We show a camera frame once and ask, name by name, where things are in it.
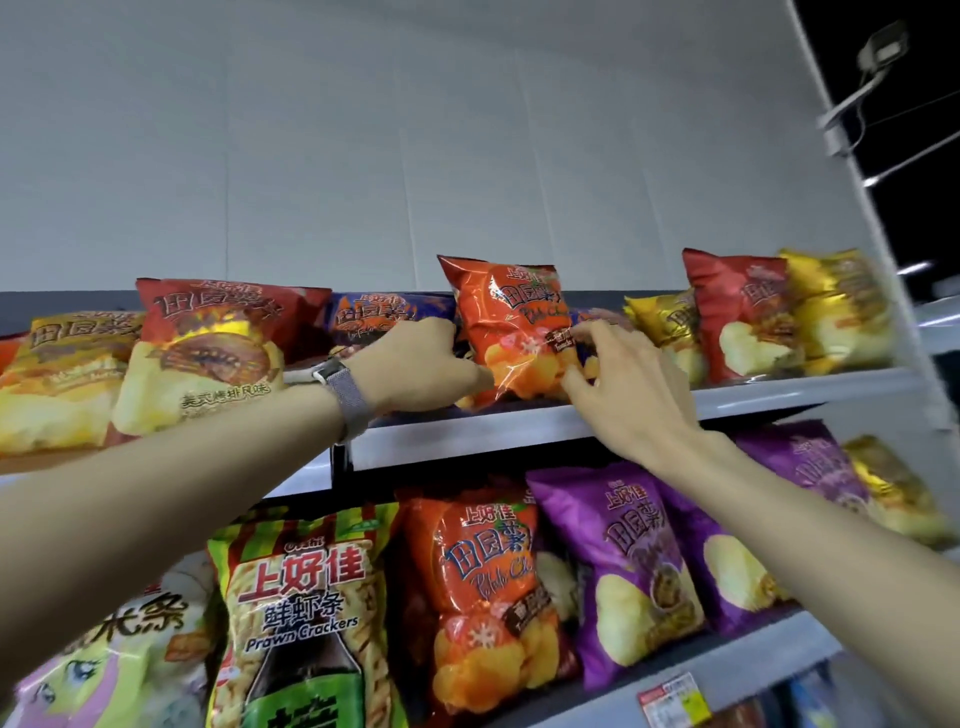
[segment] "gold chip bag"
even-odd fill
[[[870,515],[880,525],[927,546],[949,546],[957,534],[924,482],[874,435],[843,446],[870,491]]]
[[[104,443],[142,313],[34,319],[0,376],[0,454]]]
[[[707,362],[698,339],[700,314],[693,289],[646,299],[625,297],[624,301],[623,312],[634,326],[686,372],[691,387],[699,386],[707,375]]]
[[[396,510],[238,522],[207,543],[228,644],[206,728],[406,726],[387,667],[378,558]]]
[[[780,257],[787,261],[808,375],[890,365],[890,306],[861,252],[815,257],[781,250]]]

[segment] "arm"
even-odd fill
[[[597,437],[736,536],[841,643],[936,725],[960,713],[960,569],[703,431],[686,377],[642,334],[591,323],[600,379],[564,387]]]
[[[454,358],[453,325],[400,322],[346,363],[379,412],[492,386]],[[291,387],[0,490],[0,687],[142,589],[341,436],[336,397]]]

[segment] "price tag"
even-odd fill
[[[636,697],[650,728],[693,728],[710,718],[710,708],[689,672]]]

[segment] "snack bag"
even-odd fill
[[[628,331],[636,330],[629,318],[606,308],[571,308],[570,320],[573,322],[573,326],[582,324],[584,321],[606,321]],[[584,368],[584,379],[593,381],[600,375],[600,360],[597,358],[596,351],[591,347],[577,342],[577,358]]]
[[[890,366],[890,306],[858,250],[815,257],[780,251],[794,301],[808,375]]]
[[[870,495],[850,458],[820,420],[737,432],[736,446],[760,465],[831,503],[867,516]]]
[[[783,258],[721,257],[686,248],[684,267],[700,311],[711,384],[803,372]]]
[[[690,380],[700,386],[707,376],[707,362],[700,348],[700,313],[693,289],[645,299],[624,297],[624,313],[658,349],[674,360]]]
[[[530,471],[527,484],[584,565],[577,653],[587,690],[701,628],[703,608],[653,476],[620,462]]]
[[[214,576],[183,558],[16,689],[6,728],[201,728]]]
[[[486,713],[576,670],[536,573],[536,505],[412,498],[404,532],[440,616],[431,691],[448,714]]]
[[[791,598],[754,554],[696,503],[665,484],[660,492],[716,632],[748,632],[769,619],[772,607]]]
[[[142,326],[123,311],[34,319],[0,376],[0,454],[100,447]]]
[[[920,478],[874,435],[843,446],[870,491],[871,515],[880,525],[927,546],[951,546],[957,534]]]
[[[395,516],[390,503],[235,523],[208,542],[229,632],[206,728],[406,725],[376,563]]]
[[[580,363],[554,267],[439,258],[474,359],[493,372],[495,388],[477,395],[474,405],[484,407],[508,394],[565,400],[560,380],[566,367]]]
[[[225,280],[136,282],[147,307],[113,410],[124,442],[283,385],[284,354],[323,316],[329,290]]]
[[[405,293],[339,293],[330,308],[327,325],[333,336],[331,354],[351,356],[372,344],[397,321],[419,321],[431,316],[453,321],[457,303],[452,296]]]

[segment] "smartwatch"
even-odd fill
[[[322,364],[309,369],[298,369],[283,374],[285,384],[319,383],[328,387],[337,396],[340,411],[344,416],[343,444],[363,434],[373,419],[373,409],[357,389],[353,374],[339,356],[331,356]]]

